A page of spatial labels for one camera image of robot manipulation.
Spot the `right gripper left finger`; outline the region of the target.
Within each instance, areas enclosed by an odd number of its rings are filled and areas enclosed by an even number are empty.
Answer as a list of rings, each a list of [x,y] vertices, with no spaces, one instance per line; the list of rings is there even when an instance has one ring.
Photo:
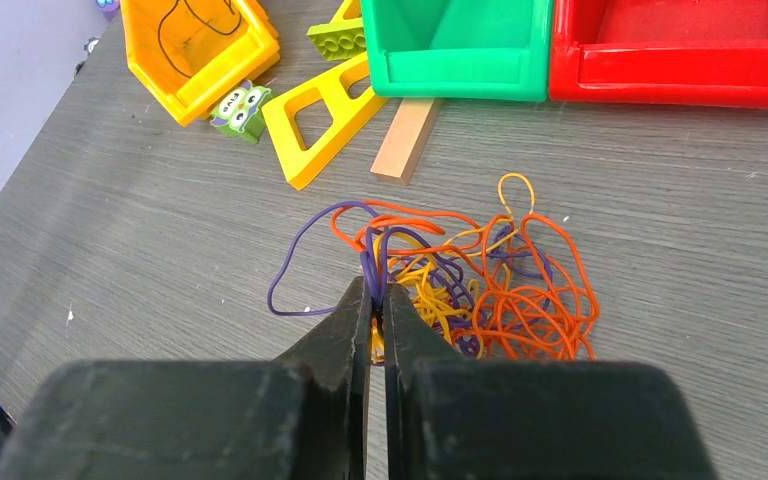
[[[331,313],[275,358],[305,381],[293,479],[365,477],[371,320],[370,289],[357,277]]]

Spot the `orange plastic bin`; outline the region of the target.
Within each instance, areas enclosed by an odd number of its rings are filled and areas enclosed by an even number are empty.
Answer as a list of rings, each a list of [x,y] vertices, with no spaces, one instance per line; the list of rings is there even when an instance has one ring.
[[[129,70],[181,126],[280,59],[279,33],[257,1],[128,0],[120,8]]]

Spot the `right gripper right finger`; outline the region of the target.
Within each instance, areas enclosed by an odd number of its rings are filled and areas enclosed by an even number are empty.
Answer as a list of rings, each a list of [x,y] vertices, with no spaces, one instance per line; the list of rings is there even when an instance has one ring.
[[[464,358],[420,319],[405,288],[383,300],[388,474],[464,477]]]

